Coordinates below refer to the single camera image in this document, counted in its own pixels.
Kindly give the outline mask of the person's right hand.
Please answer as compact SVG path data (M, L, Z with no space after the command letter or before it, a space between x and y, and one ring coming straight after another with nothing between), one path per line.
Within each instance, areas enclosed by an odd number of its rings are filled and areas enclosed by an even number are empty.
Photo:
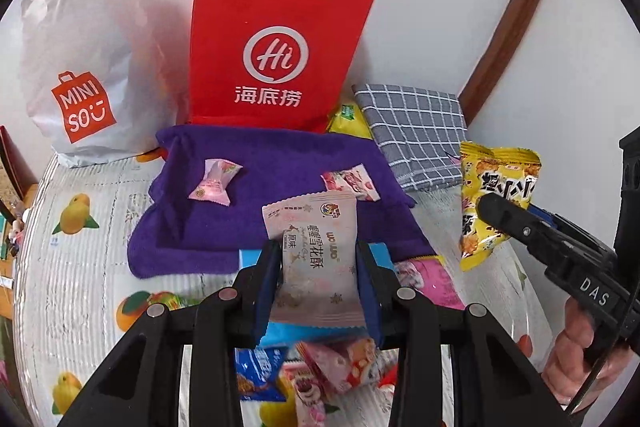
M594 329L590 315L574 298L565 303L564 329L555 338L548 360L540 376L552 395L563 407L570 404L586 381L591 366L585 361L585 350L591 346ZM616 347L600 370L589 391L576 407L585 410L623 373L634 357L627 347Z

